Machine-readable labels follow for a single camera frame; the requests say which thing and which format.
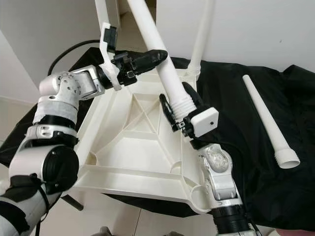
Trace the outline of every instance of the white wall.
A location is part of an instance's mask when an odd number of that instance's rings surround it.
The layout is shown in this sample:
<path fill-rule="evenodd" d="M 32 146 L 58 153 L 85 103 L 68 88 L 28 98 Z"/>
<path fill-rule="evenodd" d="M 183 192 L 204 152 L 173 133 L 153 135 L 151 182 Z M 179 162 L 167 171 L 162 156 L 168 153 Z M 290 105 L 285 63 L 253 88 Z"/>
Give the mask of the white wall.
<path fill-rule="evenodd" d="M 93 0 L 0 0 L 0 29 L 37 86 L 61 52 L 100 36 Z M 70 53 L 55 71 L 68 70 L 90 46 Z"/>
<path fill-rule="evenodd" d="M 0 31 L 0 97 L 36 103 L 39 92 Z"/>
<path fill-rule="evenodd" d="M 190 59 L 204 0 L 157 0 L 171 56 Z M 315 72 L 314 0 L 216 0 L 204 59 Z"/>

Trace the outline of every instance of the black cloth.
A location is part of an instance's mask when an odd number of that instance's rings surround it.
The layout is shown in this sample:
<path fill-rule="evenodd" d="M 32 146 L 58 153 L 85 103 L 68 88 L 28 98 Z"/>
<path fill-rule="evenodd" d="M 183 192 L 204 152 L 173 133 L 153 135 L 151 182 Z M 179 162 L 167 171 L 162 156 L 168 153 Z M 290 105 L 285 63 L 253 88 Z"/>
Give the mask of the black cloth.
<path fill-rule="evenodd" d="M 189 60 L 173 58 L 176 68 Z M 90 48 L 72 67 L 102 63 L 97 48 Z M 280 169 L 259 115 L 242 76 L 248 74 L 277 122 L 287 142 L 301 160 L 294 169 Z M 219 112 L 218 128 L 206 138 L 229 142 L 240 150 L 222 145 L 233 159 L 233 177 L 255 223 L 282 229 L 315 231 L 315 74 L 292 65 L 284 72 L 234 63 L 201 63 L 197 91 Z M 91 104 L 80 103 L 78 125 Z M 9 165 L 27 127 L 34 107 L 16 126 L 0 148 L 0 162 Z M 186 217 L 195 213 L 183 203 L 110 195 L 125 203 L 153 212 Z"/>

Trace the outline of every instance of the black fabric backdrop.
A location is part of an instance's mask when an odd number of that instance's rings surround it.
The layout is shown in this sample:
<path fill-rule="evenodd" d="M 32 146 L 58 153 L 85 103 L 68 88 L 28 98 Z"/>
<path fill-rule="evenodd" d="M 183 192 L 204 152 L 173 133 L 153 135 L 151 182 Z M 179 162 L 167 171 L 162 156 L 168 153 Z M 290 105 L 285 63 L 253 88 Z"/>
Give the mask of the black fabric backdrop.
<path fill-rule="evenodd" d="M 186 68 L 189 60 L 173 58 L 176 68 Z M 102 63 L 97 48 L 90 48 L 72 67 Z M 276 120 L 301 164 L 280 169 L 274 150 L 258 113 L 243 83 L 248 74 Z M 243 196 L 244 173 L 246 202 L 255 223 L 282 229 L 315 231 L 315 74 L 292 65 L 283 73 L 260 66 L 234 63 L 201 63 L 197 91 L 206 104 L 219 112 L 219 125 L 207 135 L 212 140 L 230 142 L 243 156 L 223 145 L 233 159 L 233 177 Z M 78 130 L 92 99 L 80 102 Z M 17 124 L 0 148 L 0 163 L 9 165 L 36 106 Z M 153 212 L 179 217 L 194 215 L 183 203 L 110 195 L 128 204 Z"/>

